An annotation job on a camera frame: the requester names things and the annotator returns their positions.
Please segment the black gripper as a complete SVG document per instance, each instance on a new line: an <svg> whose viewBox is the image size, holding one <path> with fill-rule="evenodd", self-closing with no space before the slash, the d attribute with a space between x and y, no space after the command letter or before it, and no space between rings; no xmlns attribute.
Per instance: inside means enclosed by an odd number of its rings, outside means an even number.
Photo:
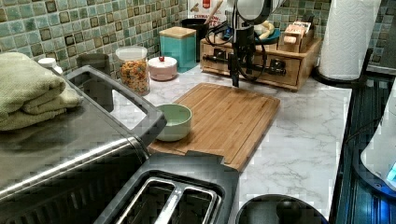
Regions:
<svg viewBox="0 0 396 224"><path fill-rule="evenodd" d="M246 56L246 73L251 75L255 52L255 32L254 26L248 25L235 28L233 31L233 53L238 57ZM239 87L239 75L237 68L237 58L233 53L229 54L229 70L234 87Z"/></svg>

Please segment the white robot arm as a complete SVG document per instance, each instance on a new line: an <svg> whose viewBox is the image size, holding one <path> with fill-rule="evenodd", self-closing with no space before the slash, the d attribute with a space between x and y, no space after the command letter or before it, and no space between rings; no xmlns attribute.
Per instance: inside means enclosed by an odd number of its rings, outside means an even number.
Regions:
<svg viewBox="0 0 396 224"><path fill-rule="evenodd" d="M231 43L233 51L228 54L228 69L234 87L239 87L239 77L256 81L267 70L266 51L261 43L262 61L253 63L256 41L259 36L254 26L263 23L286 0L233 0L231 16Z"/></svg>

